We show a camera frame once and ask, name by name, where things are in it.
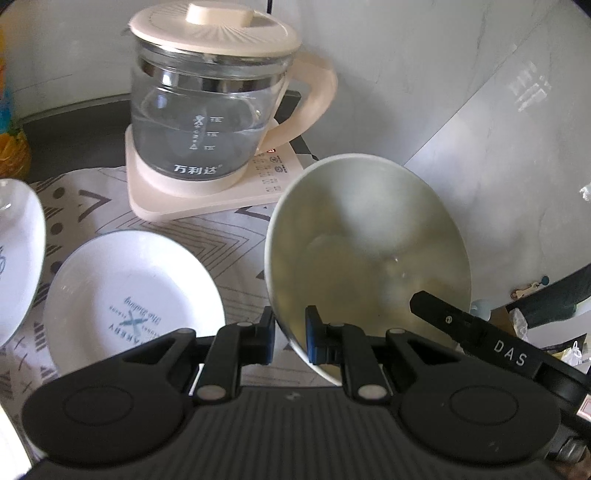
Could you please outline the glass electric kettle cream lid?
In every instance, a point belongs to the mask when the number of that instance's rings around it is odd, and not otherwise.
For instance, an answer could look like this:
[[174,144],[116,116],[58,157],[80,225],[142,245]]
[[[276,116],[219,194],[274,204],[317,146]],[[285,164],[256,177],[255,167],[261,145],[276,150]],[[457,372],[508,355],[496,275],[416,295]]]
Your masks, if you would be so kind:
[[178,181],[215,181],[311,128],[335,98],[331,63],[293,27],[219,1],[176,1],[129,21],[131,133],[140,160]]

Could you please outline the white blue-rimmed plate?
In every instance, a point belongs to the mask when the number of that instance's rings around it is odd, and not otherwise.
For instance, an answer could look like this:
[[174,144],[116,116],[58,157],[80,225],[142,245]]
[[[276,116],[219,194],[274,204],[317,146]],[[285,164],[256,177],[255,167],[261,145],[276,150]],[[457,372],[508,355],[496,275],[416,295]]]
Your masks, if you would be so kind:
[[1,181],[1,343],[13,337],[37,292],[45,257],[46,227],[35,191],[16,179]]

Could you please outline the cream kettle heating base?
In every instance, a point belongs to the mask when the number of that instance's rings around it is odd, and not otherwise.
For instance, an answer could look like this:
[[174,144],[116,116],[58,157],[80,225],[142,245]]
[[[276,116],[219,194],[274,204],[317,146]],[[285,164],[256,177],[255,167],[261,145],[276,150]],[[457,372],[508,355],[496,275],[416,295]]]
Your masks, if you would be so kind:
[[135,151],[132,128],[125,130],[127,192],[132,211],[158,222],[259,206],[280,199],[304,169],[311,154],[297,154],[290,144],[253,157],[235,173],[211,181],[181,181],[151,170]]

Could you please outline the white printed plate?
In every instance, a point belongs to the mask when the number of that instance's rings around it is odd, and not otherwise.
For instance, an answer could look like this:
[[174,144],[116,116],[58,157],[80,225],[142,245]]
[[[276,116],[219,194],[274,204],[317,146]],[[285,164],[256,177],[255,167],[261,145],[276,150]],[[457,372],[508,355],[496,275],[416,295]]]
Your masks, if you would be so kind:
[[190,251],[162,235],[117,231],[61,265],[43,310],[47,346],[66,375],[177,329],[213,336],[221,294]]

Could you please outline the patterned white table cloth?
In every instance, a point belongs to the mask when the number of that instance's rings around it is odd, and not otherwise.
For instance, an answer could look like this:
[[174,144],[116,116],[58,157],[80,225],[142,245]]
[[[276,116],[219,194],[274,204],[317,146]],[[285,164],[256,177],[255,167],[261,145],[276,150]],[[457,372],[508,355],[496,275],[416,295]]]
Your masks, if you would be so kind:
[[273,205],[167,222],[131,210],[123,168],[79,170],[34,187],[46,255],[32,308],[1,350],[12,417],[70,370],[187,327],[200,336],[259,320],[269,300],[263,249]]

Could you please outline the orange juice bottle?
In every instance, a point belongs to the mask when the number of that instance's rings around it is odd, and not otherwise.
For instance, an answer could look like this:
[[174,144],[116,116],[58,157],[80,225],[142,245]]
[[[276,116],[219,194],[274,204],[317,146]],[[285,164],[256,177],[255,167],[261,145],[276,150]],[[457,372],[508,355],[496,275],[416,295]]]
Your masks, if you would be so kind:
[[31,167],[31,148],[24,130],[13,113],[12,98],[7,84],[6,42],[1,33],[1,124],[0,174],[1,178],[24,180]]

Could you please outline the white bowl with floral pattern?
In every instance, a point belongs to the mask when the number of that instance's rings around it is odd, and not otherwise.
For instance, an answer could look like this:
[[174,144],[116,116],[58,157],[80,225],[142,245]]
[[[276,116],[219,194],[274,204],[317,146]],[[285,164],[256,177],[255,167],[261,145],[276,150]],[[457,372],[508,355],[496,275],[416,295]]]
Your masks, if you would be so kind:
[[410,310],[427,291],[462,311],[472,299],[466,247],[436,192],[407,168],[369,154],[318,161],[287,187],[264,246],[270,305],[295,354],[308,360],[305,309],[367,335],[402,328],[458,344]]

